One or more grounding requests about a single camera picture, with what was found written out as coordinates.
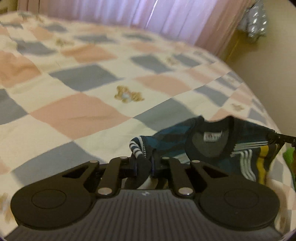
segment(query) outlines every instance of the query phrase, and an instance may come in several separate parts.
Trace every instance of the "bed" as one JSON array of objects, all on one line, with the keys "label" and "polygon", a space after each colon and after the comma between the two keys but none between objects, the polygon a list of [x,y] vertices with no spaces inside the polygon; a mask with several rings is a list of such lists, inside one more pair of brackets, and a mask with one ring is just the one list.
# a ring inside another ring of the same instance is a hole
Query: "bed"
[{"label": "bed", "polygon": [[[25,185],[89,160],[130,156],[130,140],[202,115],[233,115],[279,131],[224,62],[139,29],[14,12],[0,16],[0,234]],[[282,152],[267,185],[280,198],[275,221],[296,227],[296,196]]]}]

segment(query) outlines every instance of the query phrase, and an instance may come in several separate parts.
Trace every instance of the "bed sheet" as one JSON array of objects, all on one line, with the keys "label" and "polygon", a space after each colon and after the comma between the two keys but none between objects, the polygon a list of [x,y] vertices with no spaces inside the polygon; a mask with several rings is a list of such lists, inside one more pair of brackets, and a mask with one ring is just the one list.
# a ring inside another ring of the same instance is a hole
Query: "bed sheet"
[{"label": "bed sheet", "polygon": [[[0,113],[2,235],[17,225],[9,209],[17,190],[92,159],[130,156],[135,136],[198,115],[234,115],[279,131],[243,80],[201,48],[25,12],[0,16]],[[281,201],[276,228],[295,228],[295,191],[282,152],[267,185]]]}]

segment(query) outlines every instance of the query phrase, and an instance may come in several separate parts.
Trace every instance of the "pink curtain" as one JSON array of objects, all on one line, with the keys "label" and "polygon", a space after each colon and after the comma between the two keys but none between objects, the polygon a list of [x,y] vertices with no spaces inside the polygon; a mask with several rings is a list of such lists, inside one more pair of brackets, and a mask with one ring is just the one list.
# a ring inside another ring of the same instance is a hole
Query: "pink curtain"
[{"label": "pink curtain", "polygon": [[19,0],[19,9],[50,17],[134,26],[203,47],[227,45],[251,0]]}]

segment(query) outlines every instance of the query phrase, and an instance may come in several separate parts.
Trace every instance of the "yellow stripe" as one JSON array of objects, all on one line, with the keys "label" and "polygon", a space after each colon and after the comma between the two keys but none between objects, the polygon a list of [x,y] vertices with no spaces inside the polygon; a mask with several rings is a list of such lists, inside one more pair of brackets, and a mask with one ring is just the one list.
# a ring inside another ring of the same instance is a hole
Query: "yellow stripe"
[{"label": "yellow stripe", "polygon": [[266,175],[266,170],[264,169],[264,159],[268,154],[269,147],[268,147],[268,145],[266,145],[266,146],[261,146],[260,148],[261,148],[261,152],[260,152],[260,155],[257,159],[256,166],[257,166],[257,169],[259,172],[258,182],[260,184],[264,185],[265,184],[265,175]]}]

